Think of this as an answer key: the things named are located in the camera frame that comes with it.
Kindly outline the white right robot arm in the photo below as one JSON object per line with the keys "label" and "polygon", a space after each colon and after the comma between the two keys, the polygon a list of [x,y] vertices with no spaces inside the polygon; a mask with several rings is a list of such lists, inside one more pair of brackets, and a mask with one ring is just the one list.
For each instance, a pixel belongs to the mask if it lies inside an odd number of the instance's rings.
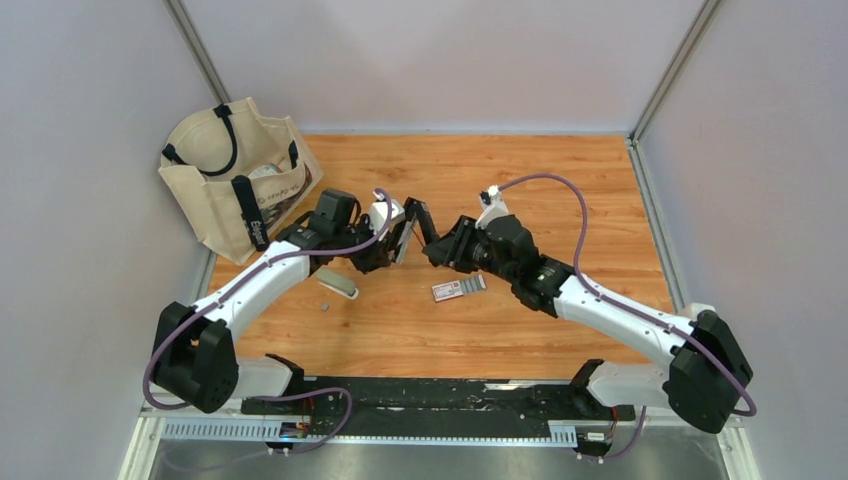
{"label": "white right robot arm", "polygon": [[713,307],[691,304],[668,314],[613,292],[570,265],[541,253],[514,215],[485,228],[462,216],[453,228],[425,244],[430,263],[461,273],[484,271],[510,286],[527,308],[592,328],[628,345],[653,363],[642,373],[624,371],[632,382],[616,383],[613,366],[601,362],[570,392],[572,409],[586,419],[608,407],[669,408],[689,425],[718,434],[753,378],[730,326]]}

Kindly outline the black large stapler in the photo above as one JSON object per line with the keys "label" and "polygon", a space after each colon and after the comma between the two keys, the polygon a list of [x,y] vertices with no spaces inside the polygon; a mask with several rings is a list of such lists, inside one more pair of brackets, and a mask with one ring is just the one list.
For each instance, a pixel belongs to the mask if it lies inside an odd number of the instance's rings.
{"label": "black large stapler", "polygon": [[416,234],[417,230],[421,233],[424,246],[436,242],[441,237],[429,207],[425,202],[408,197],[404,201],[403,210],[404,217],[398,225],[400,230],[397,234],[392,234],[392,240],[390,242],[390,260],[395,264],[401,264],[403,262],[410,240]]}

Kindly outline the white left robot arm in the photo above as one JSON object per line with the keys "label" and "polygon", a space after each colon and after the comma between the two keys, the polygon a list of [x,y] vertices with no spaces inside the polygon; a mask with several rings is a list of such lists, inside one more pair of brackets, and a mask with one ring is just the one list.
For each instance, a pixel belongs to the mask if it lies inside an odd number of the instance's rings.
{"label": "white left robot arm", "polygon": [[257,260],[223,287],[184,305],[166,306],[159,317],[142,392],[161,410],[157,386],[177,398],[173,409],[213,413],[234,397],[241,373],[235,345],[268,307],[335,258],[362,272],[390,266],[404,244],[406,209],[385,190],[363,211],[356,196],[321,192],[316,207],[283,228]]}

